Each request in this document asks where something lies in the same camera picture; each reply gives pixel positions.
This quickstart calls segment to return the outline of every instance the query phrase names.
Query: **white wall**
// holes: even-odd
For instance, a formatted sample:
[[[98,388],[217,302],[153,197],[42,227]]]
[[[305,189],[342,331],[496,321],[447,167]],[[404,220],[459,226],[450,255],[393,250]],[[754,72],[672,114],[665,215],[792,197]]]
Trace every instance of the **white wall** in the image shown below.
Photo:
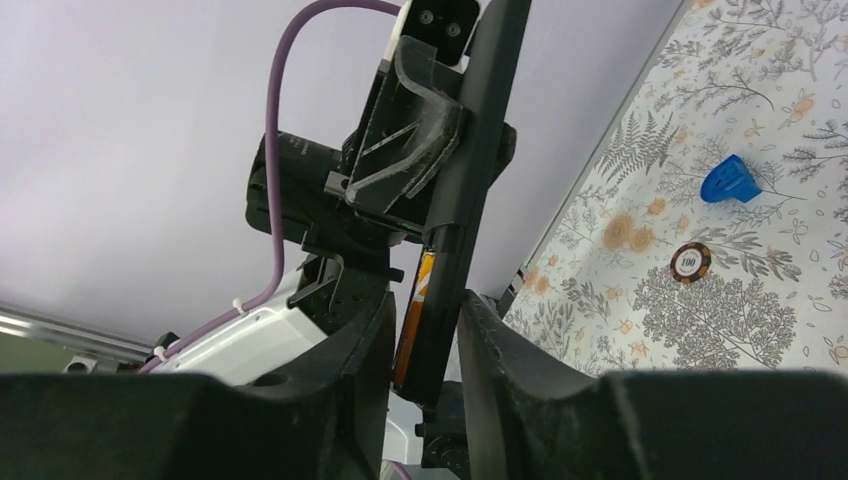
[[[264,288],[271,245],[243,219],[245,186],[277,39],[307,3],[0,2],[0,303],[154,339]],[[502,290],[530,254],[679,4],[535,0],[508,112],[519,148],[469,286]],[[392,24],[348,10],[308,26],[281,128],[339,145]],[[395,259],[410,271],[417,251]]]

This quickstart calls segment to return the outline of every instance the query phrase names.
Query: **patterned tablecloth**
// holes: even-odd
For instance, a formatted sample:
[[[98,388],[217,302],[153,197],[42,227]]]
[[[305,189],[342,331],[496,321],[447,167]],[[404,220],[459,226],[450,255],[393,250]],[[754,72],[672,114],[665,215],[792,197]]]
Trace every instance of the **patterned tablecloth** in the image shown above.
[[[586,373],[848,373],[848,0],[698,0],[505,322]],[[763,193],[706,204],[741,156]],[[691,284],[669,269],[711,251]]]

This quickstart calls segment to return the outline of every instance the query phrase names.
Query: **casino chip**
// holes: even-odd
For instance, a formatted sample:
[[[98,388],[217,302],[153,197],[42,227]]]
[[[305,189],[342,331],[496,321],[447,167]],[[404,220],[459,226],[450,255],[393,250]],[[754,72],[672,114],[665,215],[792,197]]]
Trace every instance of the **casino chip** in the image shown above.
[[[687,243],[671,257],[671,276],[680,283],[692,283],[707,274],[711,262],[706,245]]]

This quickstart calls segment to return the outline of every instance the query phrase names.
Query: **orange strip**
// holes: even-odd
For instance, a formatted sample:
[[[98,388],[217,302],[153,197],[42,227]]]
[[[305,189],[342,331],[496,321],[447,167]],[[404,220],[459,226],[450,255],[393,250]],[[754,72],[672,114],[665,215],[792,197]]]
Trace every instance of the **orange strip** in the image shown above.
[[[406,310],[406,318],[403,321],[403,330],[398,341],[397,355],[395,356],[394,383],[403,386],[406,382],[406,371],[409,368],[409,357],[412,355],[412,345],[418,333],[418,325],[421,321],[421,312],[424,310],[424,298],[430,285],[430,272],[433,271],[433,262],[436,256],[431,252],[421,254],[421,262],[418,266],[418,274],[415,276],[415,286],[412,290],[412,301]]]

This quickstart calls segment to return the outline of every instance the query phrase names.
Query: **bolt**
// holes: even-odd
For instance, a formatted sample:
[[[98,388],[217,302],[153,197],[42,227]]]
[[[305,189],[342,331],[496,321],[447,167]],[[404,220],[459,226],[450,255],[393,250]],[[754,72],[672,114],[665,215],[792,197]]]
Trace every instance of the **bolt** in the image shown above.
[[[459,25],[457,25],[455,23],[451,23],[450,25],[448,25],[448,36],[449,37],[456,37],[460,34],[460,32],[462,32],[462,29],[459,28]]]
[[[423,23],[424,25],[429,25],[433,23],[433,12],[431,12],[430,10],[424,10],[423,12],[421,12],[421,16],[418,17],[418,19],[421,20],[421,23]]]

